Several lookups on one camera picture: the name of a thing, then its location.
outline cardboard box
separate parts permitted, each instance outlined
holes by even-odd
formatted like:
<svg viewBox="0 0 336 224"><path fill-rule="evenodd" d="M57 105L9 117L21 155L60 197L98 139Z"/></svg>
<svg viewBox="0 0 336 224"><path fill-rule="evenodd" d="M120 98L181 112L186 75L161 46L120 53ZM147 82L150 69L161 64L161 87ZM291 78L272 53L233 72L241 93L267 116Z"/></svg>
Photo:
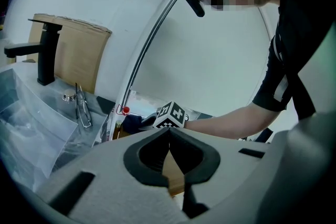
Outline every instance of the cardboard box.
<svg viewBox="0 0 336 224"><path fill-rule="evenodd" d="M84 91L94 93L101 56L111 31L82 20L35 14L35 20L63 25L55 57L55 75L70 85L80 84ZM33 22L29 42L39 42L43 24ZM27 59L38 60L38 54Z"/></svg>

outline black shirt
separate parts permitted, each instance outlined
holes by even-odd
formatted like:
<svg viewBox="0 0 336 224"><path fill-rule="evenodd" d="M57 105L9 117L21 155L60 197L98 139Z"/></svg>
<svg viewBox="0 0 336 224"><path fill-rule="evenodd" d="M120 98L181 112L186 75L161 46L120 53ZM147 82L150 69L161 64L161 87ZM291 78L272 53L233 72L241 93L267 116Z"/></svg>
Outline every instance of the black shirt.
<svg viewBox="0 0 336 224"><path fill-rule="evenodd" d="M280 0L279 21L271 40L267 72L253 103L284 110L293 97L299 119L314 106L298 77L335 20L335 0Z"/></svg>

